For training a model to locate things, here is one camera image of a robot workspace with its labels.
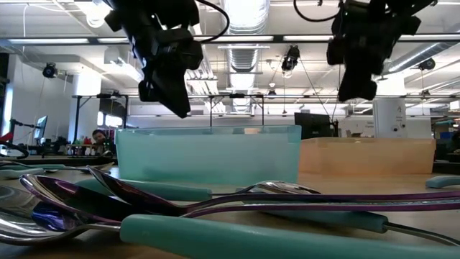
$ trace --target table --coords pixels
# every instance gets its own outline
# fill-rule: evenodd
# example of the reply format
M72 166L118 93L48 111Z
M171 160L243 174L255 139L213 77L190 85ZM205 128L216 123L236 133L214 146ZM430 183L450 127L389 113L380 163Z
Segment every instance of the table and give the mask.
M113 176L118 176L116 168ZM59 171L50 176L66 181L76 182L91 176L77 171ZM312 176L300 175L299 183L310 186L324 194L403 194L420 193L430 190L425 188L425 180L434 175L409 176ZM0 181L1 185L22 188L17 180ZM460 186L445 189L445 191L460 190ZM460 239L458 224L460 211L447 212L392 212L385 213L391 222L419 227L435 231L450 237ZM202 217L203 219L247 224L260 227L275 227L285 230L321 233L347 237L358 237L372 240L385 240L402 244L438 245L434 242L396 232L386 234L371 233L344 227L324 226L321 224L295 223L274 216L256 212L234 212L215 214ZM35 259L177 259L181 258L151 247L122 243L116 233L89 231L74 240L43 247L20 247L0 244L0 258L35 258Z

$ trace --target pillar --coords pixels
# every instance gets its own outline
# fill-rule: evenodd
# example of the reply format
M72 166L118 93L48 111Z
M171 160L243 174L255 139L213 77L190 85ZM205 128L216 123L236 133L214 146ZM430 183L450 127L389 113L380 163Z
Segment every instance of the pillar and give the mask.
M80 96L93 96L101 93L101 76L94 72L83 72L81 74L73 76L74 95ZM80 108L80 114L78 116L78 129L77 138L81 139L84 137L91 138L91 134L95 129L98 128L98 112L99 112L99 99L92 98L86 101L86 98L82 98L80 105L85 103ZM75 132L75 116L77 112L77 99L72 99L70 103L70 121L69 121L69 134L68 139L74 141Z
M377 95L405 95L404 75L395 73L380 78L377 82ZM375 137L408 137L405 100L400 98L375 99L374 131Z

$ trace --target teal utensil handle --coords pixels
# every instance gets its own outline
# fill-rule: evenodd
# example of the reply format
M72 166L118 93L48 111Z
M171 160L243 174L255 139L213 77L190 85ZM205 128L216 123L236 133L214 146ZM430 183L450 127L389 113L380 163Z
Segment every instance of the teal utensil handle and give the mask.
M458 259L460 249L396 245L264 227L157 215L131 215L121 240L186 258Z
M245 204L260 204L267 203L266 201L244 201ZM273 214L296 221L313 221L318 223L334 224L342 227L353 227L361 230L372 231L376 233L385 233L385 223L388 223L388 218L383 215L371 212L300 212L300 211L285 211L285 212L264 212Z
M212 198L212 191L207 188L193 188L176 186L166 183L140 182L123 180L141 191L160 196L171 201L205 201ZM76 183L78 186L97 191L100 194L113 195L106 187L102 186L95 178L86 179Z
M435 176L426 180L425 185L430 188L460 185L460 176Z
M8 179L19 179L24 174L45 174L45 170L41 168L34 168L34 169L26 169L26 170L0 170L0 177L5 177Z
M63 169L66 166L65 165L60 165L60 164L48 164L48 165L29 165L35 168L46 168L46 169ZM28 170L31 169L30 167L22 166L22 165L4 165L0 167L0 169L9 169L9 170Z

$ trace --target ceiling duct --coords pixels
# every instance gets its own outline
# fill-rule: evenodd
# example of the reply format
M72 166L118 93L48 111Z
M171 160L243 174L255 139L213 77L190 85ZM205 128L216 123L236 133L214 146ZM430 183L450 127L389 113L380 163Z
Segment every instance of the ceiling duct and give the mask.
M445 33L458 33L460 32L460 23L448 28ZM426 43L417 47L416 49L406 53L405 55L397 58L396 60L389 62L383 71L382 75L388 75L391 73L401 72L407 68L412 68L423 61L437 55L444 50L447 50L458 42L438 42L438 43Z
M270 0L221 0L221 6L230 17L229 35L262 35L267 27ZM230 85L239 91L248 91L254 86L258 49L229 49Z

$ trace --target ceiling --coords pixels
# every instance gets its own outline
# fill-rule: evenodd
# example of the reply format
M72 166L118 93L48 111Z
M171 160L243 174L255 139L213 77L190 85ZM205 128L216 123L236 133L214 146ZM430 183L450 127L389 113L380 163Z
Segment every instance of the ceiling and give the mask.
M86 15L83 12L52 12L37 6L24 4L26 1L3 1L0 0L0 37L23 37L24 28L26 37L115 37L124 36L123 32L114 33L104 24L99 28L91 28L86 25ZM300 10L310 18L322 18L331 16L337 12L334 6L337 1L325 0L324 6L306 6L314 4L315 1L299 0ZM40 4L41 7L59 10L52 4ZM77 10L73 2L62 3L68 10ZM449 31L457 23L460 23L458 13L460 11L460 0L440 1L437 6L430 6L419 12L417 16L422 19L422 25L418 33L441 33ZM214 35L221 31L221 15L204 6L201 6L201 31L205 35ZM292 0L271 0L270 14L267 22L267 34L270 35L295 35L295 34L331 34L331 22L310 23L302 20L292 6ZM398 43L396 44L392 59L397 59L421 45L420 43ZM218 78L218 89L223 91L229 87L228 67L226 65L225 50L219 50L219 45L207 45L206 54L210 60L214 75ZM284 79L278 68L279 60L286 53L289 45L267 44L269 49L262 50L259 57L258 72L254 86L259 92L266 93L268 84L275 83L278 94L336 94L339 80L343 75L344 68L329 66L326 63L326 44L300 44L301 60L305 66L299 64L295 67L293 76ZM132 94L137 92L137 82L129 76L113 71L109 65L104 65L104 52L107 46L62 46L62 47L26 47L26 55L79 55L91 64L106 71L103 88L118 89L120 92ZM423 80L420 79L419 70L406 70L405 88L408 93L420 93L423 87L431 86L444 81L449 81L458 75L460 71L460 47L458 45L443 51L433 57L436 61L436 68L432 72L424 72ZM436 94L454 94L460 92L460 86L453 85L440 89ZM315 100L300 100L302 102L314 102ZM434 104L446 104L451 99L440 99Z

